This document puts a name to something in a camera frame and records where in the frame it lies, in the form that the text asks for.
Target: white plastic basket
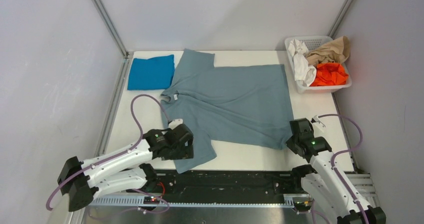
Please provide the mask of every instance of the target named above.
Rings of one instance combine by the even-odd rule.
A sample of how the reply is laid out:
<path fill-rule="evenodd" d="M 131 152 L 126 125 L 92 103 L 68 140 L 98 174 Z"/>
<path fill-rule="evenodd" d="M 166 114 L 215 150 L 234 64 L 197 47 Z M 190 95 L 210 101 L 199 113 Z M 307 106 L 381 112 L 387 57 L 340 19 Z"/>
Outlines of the white plastic basket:
<path fill-rule="evenodd" d="M 293 57 L 290 55 L 289 52 L 289 44 L 290 41 L 293 39 L 297 39 L 299 41 L 302 41 L 306 44 L 309 51 L 313 51 L 317 48 L 319 48 L 322 44 L 328 43 L 329 41 L 332 41 L 333 39 L 329 36 L 325 35 L 310 35 L 310 36 L 294 36 L 289 37 L 285 39 L 285 49 L 287 50 L 288 60 L 290 61 L 290 67 L 291 71 L 293 73 L 293 76 L 295 75 L 295 66 L 293 64 Z M 349 74 L 348 69 L 346 68 L 346 65 L 344 63 L 341 64 L 344 67 L 344 71 Z M 303 86 L 302 82 L 300 80 L 295 81 L 296 82 L 296 89 L 297 92 L 300 94 L 304 93 L 333 93 L 339 89 L 342 88 L 348 88 L 352 86 L 352 79 L 351 75 L 347 78 L 346 84 L 344 85 L 329 85 L 329 86 Z"/>

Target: tabletop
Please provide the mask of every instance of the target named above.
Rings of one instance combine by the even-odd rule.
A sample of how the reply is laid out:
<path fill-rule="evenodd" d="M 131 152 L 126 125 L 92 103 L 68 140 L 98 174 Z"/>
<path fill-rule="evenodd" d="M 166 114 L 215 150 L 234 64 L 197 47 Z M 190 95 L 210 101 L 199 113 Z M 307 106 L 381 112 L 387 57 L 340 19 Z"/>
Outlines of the tabletop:
<path fill-rule="evenodd" d="M 306 93 L 296 91 L 293 73 L 290 68 L 286 51 L 259 50 L 225 50 L 201 51 L 214 53 L 215 67 L 247 67 L 259 65 L 283 64 L 287 75 L 291 107 L 295 119 L 308 118 L 315 115 L 335 114 L 336 105 L 331 93 Z M 175 65 L 180 61 L 183 51 L 136 51 L 133 58 L 148 59 L 152 57 L 174 55 Z M 149 94 L 160 99 L 163 90 L 127 90 L 128 78 L 125 80 L 118 109 L 113 121 L 110 137 L 105 153 L 135 142 L 140 131 L 130 112 L 132 99 L 139 94 Z M 134 113 L 140 121 L 144 132 L 150 129 L 163 129 L 159 106 L 150 98 L 139 98 L 134 103 Z M 315 132 L 315 136 L 323 136 L 331 145 L 333 152 L 345 150 L 347 142 L 340 120 L 337 117 L 325 117 L 322 122 L 326 125 L 324 132 Z M 212 146 L 217 157 L 207 163 L 197 166 L 194 170 L 235 170 L 235 171 L 290 171 L 292 168 L 306 164 L 306 160 L 285 148 L 270 149 L 256 145 L 232 143 L 212 140 Z M 340 168 L 353 171 L 353 164 L 348 153 L 337 157 Z M 149 163 L 155 169 L 175 169 L 172 160 L 162 161 L 156 158 Z"/>

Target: gray wall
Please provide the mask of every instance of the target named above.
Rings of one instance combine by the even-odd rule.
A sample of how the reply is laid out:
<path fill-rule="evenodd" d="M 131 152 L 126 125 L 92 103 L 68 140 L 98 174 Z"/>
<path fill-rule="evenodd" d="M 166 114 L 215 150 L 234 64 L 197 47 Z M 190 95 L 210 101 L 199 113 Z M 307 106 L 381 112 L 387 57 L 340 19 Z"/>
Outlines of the gray wall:
<path fill-rule="evenodd" d="M 349 36 L 353 85 L 336 93 L 361 126 L 355 153 L 371 173 L 389 224 L 423 223 L 424 0 L 357 0 L 339 35 Z M 358 134 L 348 127 L 351 143 Z"/>
<path fill-rule="evenodd" d="M 283 50 L 286 37 L 327 34 L 343 1 L 103 0 L 132 51 Z"/>
<path fill-rule="evenodd" d="M 0 0 L 0 27 L 0 223 L 44 224 L 64 161 L 94 155 L 122 57 L 91 0 Z"/>

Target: folded towel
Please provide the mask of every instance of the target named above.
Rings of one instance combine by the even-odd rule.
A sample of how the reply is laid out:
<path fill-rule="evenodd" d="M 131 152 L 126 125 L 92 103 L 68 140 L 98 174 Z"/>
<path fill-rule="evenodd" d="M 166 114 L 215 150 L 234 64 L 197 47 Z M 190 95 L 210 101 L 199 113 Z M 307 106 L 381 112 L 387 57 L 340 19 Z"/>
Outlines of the folded towel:
<path fill-rule="evenodd" d="M 134 58 L 129 71 L 128 90 L 167 89 L 171 86 L 174 72 L 174 55 Z"/>

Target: orange cloth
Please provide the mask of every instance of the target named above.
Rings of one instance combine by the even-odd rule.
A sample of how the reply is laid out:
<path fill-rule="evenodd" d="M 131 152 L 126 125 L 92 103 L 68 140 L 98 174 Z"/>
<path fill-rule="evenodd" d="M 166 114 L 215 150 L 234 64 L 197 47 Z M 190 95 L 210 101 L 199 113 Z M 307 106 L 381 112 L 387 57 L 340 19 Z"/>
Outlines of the orange cloth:
<path fill-rule="evenodd" d="M 316 65 L 316 77 L 311 87 L 344 85 L 349 75 L 340 63 L 320 63 Z"/>

